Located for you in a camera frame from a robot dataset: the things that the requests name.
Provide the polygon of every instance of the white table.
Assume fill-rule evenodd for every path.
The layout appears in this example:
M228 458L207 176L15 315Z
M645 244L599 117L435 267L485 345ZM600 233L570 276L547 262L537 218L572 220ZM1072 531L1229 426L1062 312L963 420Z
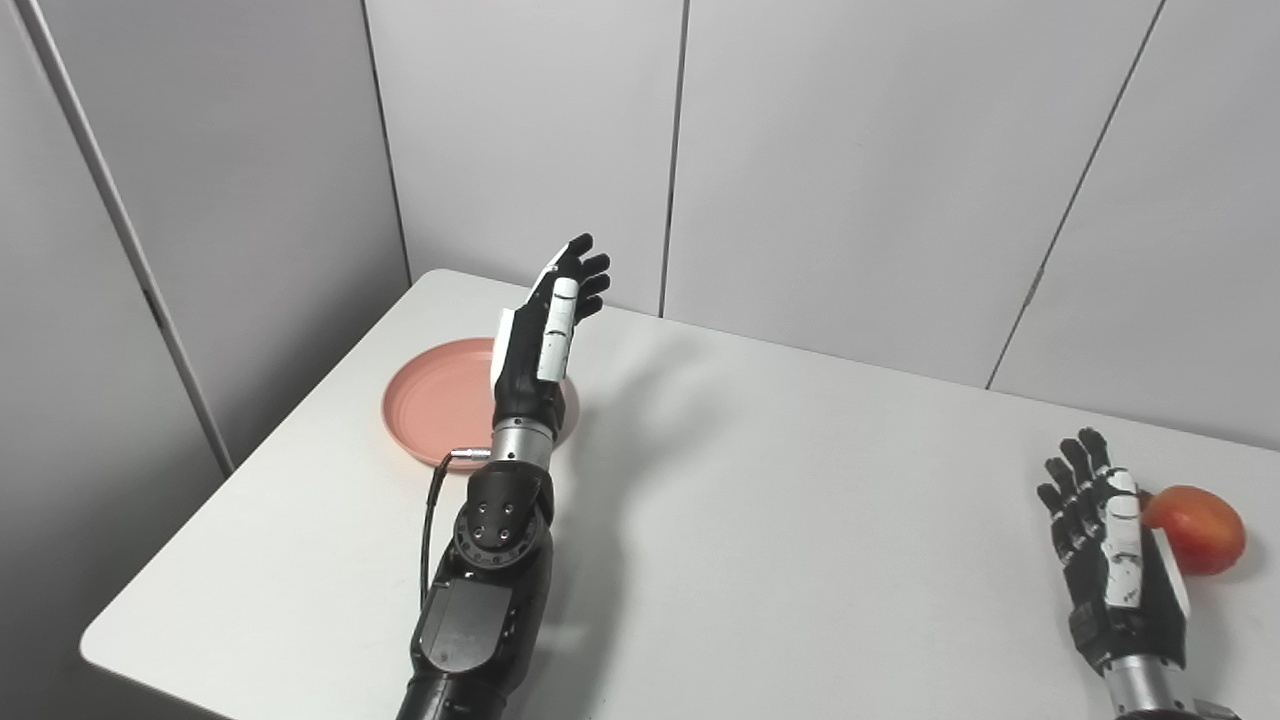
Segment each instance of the white table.
M381 392L524 295L424 277L95 620L84 656L236 720L394 717L429 471L383 429ZM1146 487L1242 510L1242 564L1189 580L1192 689L1249 720L1280 708L1277 454L616 309L577 333L570 374L552 600L512 720L1110 719L1033 492L1085 424Z

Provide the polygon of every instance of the red apple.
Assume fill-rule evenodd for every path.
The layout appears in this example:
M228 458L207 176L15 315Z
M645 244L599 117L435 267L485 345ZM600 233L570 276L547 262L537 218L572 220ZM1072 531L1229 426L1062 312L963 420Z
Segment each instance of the red apple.
M1216 575L1244 553L1239 514L1207 489L1167 487L1147 503L1142 521L1165 529L1178 566L1188 575Z

